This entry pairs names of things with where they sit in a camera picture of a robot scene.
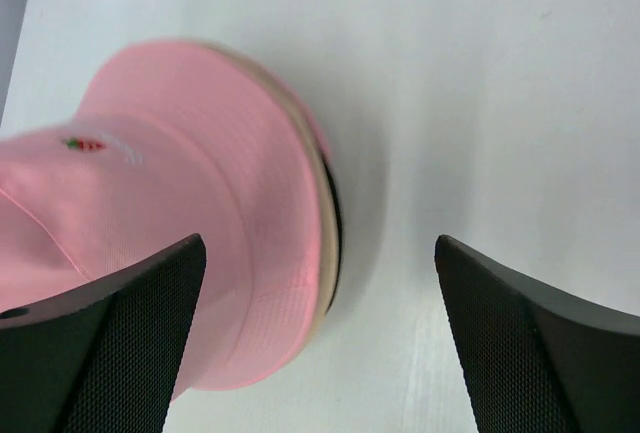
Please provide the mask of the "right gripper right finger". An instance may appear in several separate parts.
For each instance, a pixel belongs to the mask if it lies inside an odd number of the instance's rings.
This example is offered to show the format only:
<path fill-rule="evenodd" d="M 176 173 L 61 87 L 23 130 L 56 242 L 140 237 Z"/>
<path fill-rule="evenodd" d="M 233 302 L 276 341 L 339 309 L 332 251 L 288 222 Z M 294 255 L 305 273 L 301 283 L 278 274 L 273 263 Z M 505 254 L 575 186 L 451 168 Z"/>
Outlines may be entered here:
<path fill-rule="evenodd" d="M 638 431 L 638 317 L 447 235 L 434 260 L 479 431 Z"/>

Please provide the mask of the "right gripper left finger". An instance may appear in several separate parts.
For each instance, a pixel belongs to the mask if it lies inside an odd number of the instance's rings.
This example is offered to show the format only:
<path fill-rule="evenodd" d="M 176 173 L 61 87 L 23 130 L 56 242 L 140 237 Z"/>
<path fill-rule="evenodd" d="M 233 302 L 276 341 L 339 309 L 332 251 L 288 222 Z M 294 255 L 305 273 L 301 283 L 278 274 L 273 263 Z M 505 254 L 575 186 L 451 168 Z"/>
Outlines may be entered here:
<path fill-rule="evenodd" d="M 1 314 L 4 432 L 160 432 L 206 267 L 197 234 Z"/>

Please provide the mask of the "pink bucket hat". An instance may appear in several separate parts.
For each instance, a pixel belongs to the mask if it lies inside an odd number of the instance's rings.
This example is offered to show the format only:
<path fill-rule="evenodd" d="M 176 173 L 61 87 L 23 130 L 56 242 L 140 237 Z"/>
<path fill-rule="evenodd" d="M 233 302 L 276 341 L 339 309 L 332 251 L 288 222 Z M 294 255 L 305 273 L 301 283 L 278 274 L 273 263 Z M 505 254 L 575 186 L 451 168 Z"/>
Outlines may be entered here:
<path fill-rule="evenodd" d="M 138 43 L 71 119 L 1 143 L 1 307 L 134 265 L 198 234 L 205 277 L 174 391 L 270 376 L 318 299 L 321 213 L 286 110 L 200 42 Z"/>

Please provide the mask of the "black bucket hat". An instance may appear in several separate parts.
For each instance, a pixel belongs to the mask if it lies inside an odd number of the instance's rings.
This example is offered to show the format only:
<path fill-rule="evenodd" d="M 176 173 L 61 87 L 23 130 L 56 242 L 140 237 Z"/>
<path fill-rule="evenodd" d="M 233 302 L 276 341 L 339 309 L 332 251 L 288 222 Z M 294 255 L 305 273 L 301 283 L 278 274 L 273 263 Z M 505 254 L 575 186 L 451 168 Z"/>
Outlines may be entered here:
<path fill-rule="evenodd" d="M 325 155 L 322 155 L 322 161 L 323 161 L 324 169 L 328 179 L 329 188 L 332 195 L 332 201 L 334 205 L 334 212 L 335 212 L 335 218 L 336 218 L 337 239 L 338 239 L 338 248 L 337 248 L 338 264 L 337 264 L 337 270 L 336 270 L 336 282 L 335 282 L 334 290 L 333 290 L 331 301 L 330 301 L 330 304 L 333 304 L 335 297 L 337 295 L 337 291 L 338 291 L 340 280 L 341 280 L 343 248 L 344 248 L 343 215 L 342 215 L 342 208 L 340 204 L 339 191 L 333 175 L 332 168 Z"/>

